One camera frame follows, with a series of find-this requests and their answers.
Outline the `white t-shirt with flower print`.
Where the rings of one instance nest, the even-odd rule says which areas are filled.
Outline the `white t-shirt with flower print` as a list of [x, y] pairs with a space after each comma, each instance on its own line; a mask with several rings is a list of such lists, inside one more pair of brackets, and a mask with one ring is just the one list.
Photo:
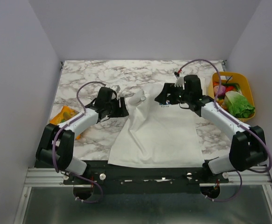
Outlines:
[[128, 101], [129, 117], [115, 139], [108, 163], [131, 168], [197, 168], [204, 163], [195, 114], [154, 99], [161, 84], [146, 84]]

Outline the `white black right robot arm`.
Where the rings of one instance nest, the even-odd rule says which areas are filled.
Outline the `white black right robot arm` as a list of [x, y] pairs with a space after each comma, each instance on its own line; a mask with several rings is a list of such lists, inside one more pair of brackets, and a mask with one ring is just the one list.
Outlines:
[[263, 129], [241, 122], [223, 111], [213, 98], [203, 95], [197, 75], [183, 77], [182, 87], [165, 83], [154, 100], [162, 105], [187, 104], [191, 111], [212, 122], [231, 140], [227, 155], [203, 163], [201, 177], [205, 182], [213, 182], [220, 173], [249, 170], [268, 159]]

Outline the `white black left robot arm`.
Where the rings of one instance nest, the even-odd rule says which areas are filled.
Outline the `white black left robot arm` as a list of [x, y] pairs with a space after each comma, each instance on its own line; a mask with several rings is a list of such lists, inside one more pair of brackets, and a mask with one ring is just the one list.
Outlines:
[[121, 118], [129, 115], [124, 97], [118, 97], [119, 86], [101, 87], [97, 97], [84, 109], [58, 125], [45, 126], [36, 159], [51, 165], [58, 171], [74, 173], [79, 184], [86, 184], [90, 178], [90, 166], [73, 156], [77, 136], [104, 118]]

